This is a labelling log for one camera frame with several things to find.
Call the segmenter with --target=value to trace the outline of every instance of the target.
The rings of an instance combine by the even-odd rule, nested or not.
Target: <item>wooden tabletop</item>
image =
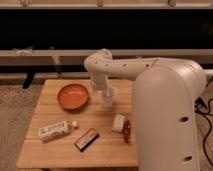
[[[71,83],[82,84],[90,92],[90,100],[81,111],[65,111],[57,102],[59,90]],[[131,131],[130,145],[124,142],[123,134],[111,131],[115,114],[123,114],[132,121],[132,82],[110,80],[109,83],[117,89],[117,97],[112,108],[104,108],[100,94],[92,94],[90,81],[87,79],[47,80],[26,134],[17,168],[137,166],[134,131]],[[79,129],[48,143],[40,141],[39,128],[64,120],[76,120]],[[74,142],[90,128],[94,128],[100,137],[81,153]]]

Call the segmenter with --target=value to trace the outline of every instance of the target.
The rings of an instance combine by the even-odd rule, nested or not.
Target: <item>orange bowl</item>
[[[89,93],[81,84],[69,84],[59,91],[57,100],[64,109],[78,109],[87,103]]]

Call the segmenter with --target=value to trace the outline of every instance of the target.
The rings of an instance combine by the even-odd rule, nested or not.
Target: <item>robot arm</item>
[[[194,61],[166,58],[112,60],[100,50],[85,60],[96,90],[107,77],[134,81],[132,113],[142,171],[200,171],[194,101],[206,85]]]

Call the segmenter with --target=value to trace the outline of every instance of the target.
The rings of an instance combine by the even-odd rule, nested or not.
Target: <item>cup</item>
[[[101,95],[103,106],[106,108],[112,107],[116,97],[116,89],[114,87],[109,87],[107,90],[103,90]]]

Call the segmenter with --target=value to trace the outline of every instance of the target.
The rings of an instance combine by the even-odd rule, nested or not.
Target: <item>black wall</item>
[[[0,10],[0,50],[213,48],[213,10]]]

